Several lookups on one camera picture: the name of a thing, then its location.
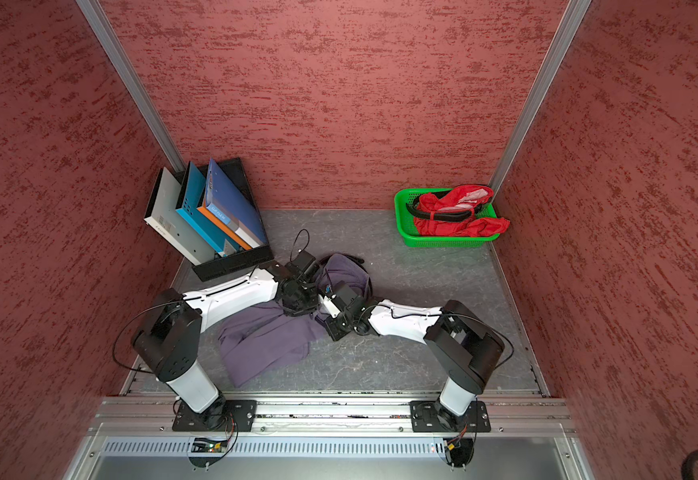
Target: white binder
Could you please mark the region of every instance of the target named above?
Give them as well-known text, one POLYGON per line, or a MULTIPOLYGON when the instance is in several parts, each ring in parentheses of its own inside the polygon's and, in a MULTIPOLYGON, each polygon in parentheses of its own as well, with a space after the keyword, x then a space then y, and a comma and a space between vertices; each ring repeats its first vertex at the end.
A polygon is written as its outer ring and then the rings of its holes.
POLYGON ((167 168, 162 168, 154 184, 144 220, 192 264, 204 264, 215 258, 215 251, 175 211, 180 192, 179 181, 173 178, 167 168))

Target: gray floor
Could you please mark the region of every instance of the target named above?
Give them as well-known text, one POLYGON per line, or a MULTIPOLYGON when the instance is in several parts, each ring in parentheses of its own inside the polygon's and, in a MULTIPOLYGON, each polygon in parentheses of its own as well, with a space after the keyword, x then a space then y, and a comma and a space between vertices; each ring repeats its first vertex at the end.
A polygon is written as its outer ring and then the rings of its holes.
MULTIPOLYGON (((397 232, 394 212, 387 210, 268 210, 262 214, 275 258, 286 260, 301 228, 309 230, 307 251, 318 259, 334 252, 365 259, 374 293, 415 306, 459 300, 501 331, 517 347, 498 369, 488 389, 538 392, 530 362, 521 346, 517 324, 498 283, 488 248, 409 248, 397 232)), ((299 246, 305 236, 299 239, 299 246)), ((201 283, 184 262, 174 287, 182 292, 212 286, 228 278, 201 283)), ((333 342, 327 335, 311 344, 309 356, 293 366, 266 372, 235 389, 218 354, 217 330, 201 338, 199 360, 221 391, 245 392, 432 392, 447 376, 429 348, 395 336, 350 334, 333 342)), ((153 376, 138 374, 131 392, 169 392, 153 376)))

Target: black file tray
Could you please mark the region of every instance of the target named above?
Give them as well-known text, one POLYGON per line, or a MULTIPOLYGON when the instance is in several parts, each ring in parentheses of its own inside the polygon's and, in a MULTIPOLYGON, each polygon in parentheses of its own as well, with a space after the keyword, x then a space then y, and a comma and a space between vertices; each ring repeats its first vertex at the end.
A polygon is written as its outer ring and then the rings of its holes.
MULTIPOLYGON (((248 178, 245 177, 245 170, 242 168, 242 160, 232 158, 218 162, 219 167, 224 171, 231 183, 235 185, 251 205, 258 212, 258 217, 261 218, 261 212, 255 204, 255 199, 251 192, 251 186, 248 184, 248 178)), ((208 174, 208 166, 198 167, 203 175, 208 174)), ((263 264, 269 260, 274 260, 275 255, 271 252, 271 247, 267 245, 258 246, 252 250, 243 250, 234 255, 217 258, 201 265, 192 266, 191 269, 197 274, 200 280, 207 282, 223 275, 231 274, 238 270, 244 270, 251 266, 263 264)))

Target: black mounting plate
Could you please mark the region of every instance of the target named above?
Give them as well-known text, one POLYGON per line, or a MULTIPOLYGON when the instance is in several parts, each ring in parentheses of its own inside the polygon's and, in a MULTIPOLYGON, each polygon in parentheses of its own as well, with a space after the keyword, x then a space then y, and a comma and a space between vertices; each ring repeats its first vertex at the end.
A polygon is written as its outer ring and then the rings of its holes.
MULTIPOLYGON (((485 402, 471 402, 464 413, 467 419, 467 432, 490 432, 490 418, 487 416, 485 402)), ((434 402, 411 402, 411 424, 414 432, 459 432, 440 424, 434 402)))
MULTIPOLYGON (((226 400, 221 415, 231 414, 235 420, 235 427, 239 432, 249 432, 255 420, 255 409, 258 402, 255 400, 226 400)), ((173 432, 207 432, 208 428, 200 422, 196 422, 196 415, 186 403, 181 402, 179 412, 173 421, 173 432)))

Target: orange binder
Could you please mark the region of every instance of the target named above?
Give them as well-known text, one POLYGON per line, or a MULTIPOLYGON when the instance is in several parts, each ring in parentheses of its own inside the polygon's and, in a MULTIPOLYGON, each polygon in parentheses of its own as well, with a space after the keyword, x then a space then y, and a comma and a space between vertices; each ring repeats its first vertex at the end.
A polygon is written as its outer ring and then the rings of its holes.
POLYGON ((213 215, 210 210, 208 210, 208 206, 205 204, 205 196, 202 197, 202 201, 200 202, 200 205, 197 207, 197 211, 199 211, 201 214, 204 216, 208 217, 208 220, 213 222, 214 225, 216 225, 218 228, 220 228, 225 234, 229 235, 229 237, 237 242, 242 248, 246 250, 252 250, 253 247, 250 246, 247 242, 242 240, 239 235, 237 235, 234 231, 232 231, 231 228, 226 226, 224 222, 220 221, 219 218, 215 215, 213 215))

